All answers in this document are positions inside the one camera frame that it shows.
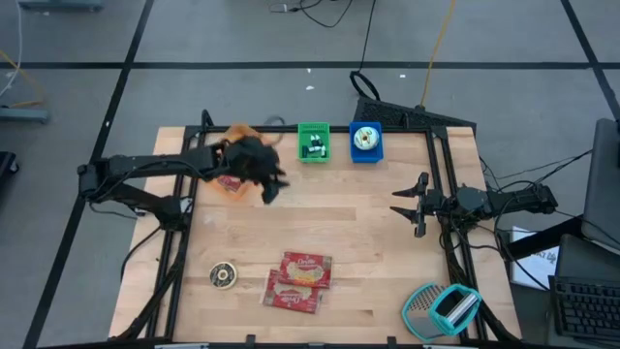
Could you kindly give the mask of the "black metal beam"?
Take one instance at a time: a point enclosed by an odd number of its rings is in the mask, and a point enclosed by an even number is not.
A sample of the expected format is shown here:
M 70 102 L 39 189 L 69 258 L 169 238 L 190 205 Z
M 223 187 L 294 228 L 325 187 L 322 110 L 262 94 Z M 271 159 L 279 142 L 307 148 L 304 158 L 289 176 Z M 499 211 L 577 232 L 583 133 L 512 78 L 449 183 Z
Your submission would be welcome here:
M 531 236 L 508 243 L 503 251 L 512 259 L 520 260 L 560 244 L 564 235 L 584 238 L 581 232 L 582 216 L 578 215 L 565 222 L 547 228 Z

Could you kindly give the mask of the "green plastic basket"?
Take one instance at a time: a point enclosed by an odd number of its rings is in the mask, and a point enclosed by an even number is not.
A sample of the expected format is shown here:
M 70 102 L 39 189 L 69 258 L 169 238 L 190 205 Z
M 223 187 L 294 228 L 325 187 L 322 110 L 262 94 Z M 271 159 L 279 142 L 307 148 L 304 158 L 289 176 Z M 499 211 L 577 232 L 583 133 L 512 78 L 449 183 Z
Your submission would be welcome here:
M 318 151 L 320 147 L 312 146 L 311 136 L 315 135 L 321 139 L 326 146 L 326 157 L 321 158 L 301 158 L 301 148 L 306 145 L 308 148 L 315 147 Z M 326 163 L 330 159 L 330 127 L 326 122 L 303 122 L 297 125 L 297 158 L 302 163 Z

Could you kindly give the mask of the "grey table foot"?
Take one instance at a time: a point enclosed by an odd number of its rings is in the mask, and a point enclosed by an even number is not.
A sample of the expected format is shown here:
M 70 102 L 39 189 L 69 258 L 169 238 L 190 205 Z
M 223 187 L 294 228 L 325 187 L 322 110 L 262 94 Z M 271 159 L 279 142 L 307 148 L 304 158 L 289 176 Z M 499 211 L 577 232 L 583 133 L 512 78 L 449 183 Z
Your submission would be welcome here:
M 86 10 L 99 12 L 103 7 L 102 0 L 17 0 L 25 10 Z
M 45 110 L 0 107 L 0 121 L 39 122 L 46 124 L 49 114 Z

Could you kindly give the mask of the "white paper sheet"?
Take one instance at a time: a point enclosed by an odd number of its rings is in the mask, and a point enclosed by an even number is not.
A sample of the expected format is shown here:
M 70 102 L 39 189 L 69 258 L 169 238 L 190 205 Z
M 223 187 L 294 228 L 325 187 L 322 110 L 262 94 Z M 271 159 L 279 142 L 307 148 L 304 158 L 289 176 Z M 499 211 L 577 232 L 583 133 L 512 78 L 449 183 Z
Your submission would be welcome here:
M 555 246 L 512 262 L 510 282 L 538 290 L 548 289 L 548 277 L 555 274 L 558 257 L 559 247 Z

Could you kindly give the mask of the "blue plastic basket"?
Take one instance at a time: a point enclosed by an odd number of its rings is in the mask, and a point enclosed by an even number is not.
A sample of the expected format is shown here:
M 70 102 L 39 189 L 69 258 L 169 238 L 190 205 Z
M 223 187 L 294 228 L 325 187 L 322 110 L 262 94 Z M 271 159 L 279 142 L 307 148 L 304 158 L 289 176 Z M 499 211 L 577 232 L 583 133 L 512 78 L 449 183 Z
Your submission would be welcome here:
M 378 130 L 380 140 L 378 145 L 369 151 L 356 148 L 354 144 L 354 133 L 357 129 L 364 126 L 374 127 Z M 350 134 L 350 155 L 354 163 L 378 163 L 384 158 L 382 125 L 377 121 L 354 121 L 349 125 Z

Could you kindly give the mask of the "black aluminium table frame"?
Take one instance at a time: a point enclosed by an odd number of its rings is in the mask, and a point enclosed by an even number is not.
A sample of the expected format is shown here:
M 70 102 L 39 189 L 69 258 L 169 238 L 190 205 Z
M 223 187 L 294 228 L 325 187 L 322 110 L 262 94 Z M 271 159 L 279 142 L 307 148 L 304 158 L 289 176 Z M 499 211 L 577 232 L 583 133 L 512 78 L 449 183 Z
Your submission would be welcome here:
M 324 164 L 297 158 L 297 135 L 278 144 L 290 186 L 271 205 L 250 187 L 238 199 L 211 183 L 185 181 L 182 193 L 196 199 L 177 299 L 164 299 L 158 335 L 180 342 L 237 343 L 254 334 L 258 343 L 399 344 L 415 338 L 401 319 L 404 301 L 417 287 L 449 280 L 440 227 L 429 220 L 423 238 L 390 209 L 414 201 L 391 193 L 413 186 L 422 172 L 442 168 L 430 159 L 423 133 L 388 133 L 384 158 L 356 164 L 346 127 L 330 136 Z M 315 314 L 261 303 L 266 277 L 286 251 L 333 259 L 332 283 Z M 227 290 L 213 287 L 209 271 L 232 263 L 238 278 Z

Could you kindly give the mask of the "grey computer monitor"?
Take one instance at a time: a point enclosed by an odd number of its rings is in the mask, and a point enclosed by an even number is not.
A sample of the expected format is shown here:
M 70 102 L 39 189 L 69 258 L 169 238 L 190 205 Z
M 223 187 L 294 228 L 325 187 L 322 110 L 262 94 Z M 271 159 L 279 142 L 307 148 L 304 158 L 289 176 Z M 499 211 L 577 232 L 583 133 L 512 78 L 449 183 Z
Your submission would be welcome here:
M 620 255 L 620 124 L 596 122 L 583 210 L 583 235 Z

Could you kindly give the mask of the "black perforated panel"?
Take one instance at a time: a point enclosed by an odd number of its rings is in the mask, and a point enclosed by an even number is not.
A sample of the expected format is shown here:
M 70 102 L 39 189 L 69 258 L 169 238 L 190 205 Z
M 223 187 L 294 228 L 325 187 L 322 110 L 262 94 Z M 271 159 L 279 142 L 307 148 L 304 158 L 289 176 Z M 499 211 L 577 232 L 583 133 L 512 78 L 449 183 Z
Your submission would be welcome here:
M 357 101 L 354 121 L 376 121 L 383 126 L 401 128 L 469 127 L 477 131 L 475 122 L 429 112 L 420 106 L 407 108 L 364 97 Z

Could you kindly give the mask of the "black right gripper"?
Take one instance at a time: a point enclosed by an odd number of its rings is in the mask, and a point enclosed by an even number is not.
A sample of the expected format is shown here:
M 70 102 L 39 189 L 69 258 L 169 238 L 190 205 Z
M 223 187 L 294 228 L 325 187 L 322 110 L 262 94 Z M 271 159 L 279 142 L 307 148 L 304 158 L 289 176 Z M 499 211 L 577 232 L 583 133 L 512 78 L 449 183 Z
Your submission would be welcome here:
M 392 196 L 414 198 L 417 196 L 424 196 L 424 214 L 435 215 L 437 211 L 441 211 L 444 205 L 446 197 L 443 192 L 438 189 L 429 189 L 427 192 L 427 185 L 429 181 L 429 173 L 422 172 L 415 186 L 400 191 L 392 192 Z M 416 209 L 407 209 L 404 207 L 391 206 L 391 210 L 407 218 L 412 224 L 415 224 L 415 237 L 422 238 L 426 234 L 426 223 L 424 220 L 424 214 Z

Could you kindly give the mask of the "chocolate frosted toy donut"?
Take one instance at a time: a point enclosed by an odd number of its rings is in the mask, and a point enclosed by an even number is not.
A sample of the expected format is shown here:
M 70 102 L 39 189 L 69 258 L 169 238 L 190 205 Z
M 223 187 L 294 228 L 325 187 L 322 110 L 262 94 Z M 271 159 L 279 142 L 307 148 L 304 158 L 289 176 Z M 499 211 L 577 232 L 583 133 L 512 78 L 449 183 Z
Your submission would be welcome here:
M 238 278 L 235 266 L 230 262 L 220 262 L 209 271 L 209 280 L 219 290 L 230 289 Z

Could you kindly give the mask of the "teal metal box grater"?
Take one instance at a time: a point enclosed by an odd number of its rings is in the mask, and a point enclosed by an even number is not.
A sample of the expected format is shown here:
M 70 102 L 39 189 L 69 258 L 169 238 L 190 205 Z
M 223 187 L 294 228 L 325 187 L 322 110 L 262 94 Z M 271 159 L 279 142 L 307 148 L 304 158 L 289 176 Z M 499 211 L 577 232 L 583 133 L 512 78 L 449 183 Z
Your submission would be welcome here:
M 461 284 L 427 283 L 406 300 L 401 317 L 410 333 L 423 342 L 431 342 L 466 330 L 481 301 L 478 291 Z

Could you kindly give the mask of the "mint frosted toy donut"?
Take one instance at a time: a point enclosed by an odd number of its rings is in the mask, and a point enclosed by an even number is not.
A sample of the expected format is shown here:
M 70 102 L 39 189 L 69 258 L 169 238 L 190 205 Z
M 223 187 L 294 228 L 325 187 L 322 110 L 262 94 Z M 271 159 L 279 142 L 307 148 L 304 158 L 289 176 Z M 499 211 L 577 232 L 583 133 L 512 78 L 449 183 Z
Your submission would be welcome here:
M 378 145 L 379 140 L 379 132 L 374 127 L 360 127 L 354 133 L 354 144 L 359 150 L 369 151 L 374 149 Z

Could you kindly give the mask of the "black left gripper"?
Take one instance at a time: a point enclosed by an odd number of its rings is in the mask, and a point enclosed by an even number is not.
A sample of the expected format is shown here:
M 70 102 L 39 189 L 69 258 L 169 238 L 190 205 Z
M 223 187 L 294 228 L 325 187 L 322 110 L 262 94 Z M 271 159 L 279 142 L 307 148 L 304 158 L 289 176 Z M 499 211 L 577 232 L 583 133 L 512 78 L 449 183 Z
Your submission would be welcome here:
M 260 182 L 262 200 L 270 205 L 281 189 L 290 183 L 278 179 L 286 173 L 280 168 L 279 156 L 271 145 L 265 145 L 257 137 L 245 136 L 230 143 L 223 152 L 224 174 L 242 180 Z

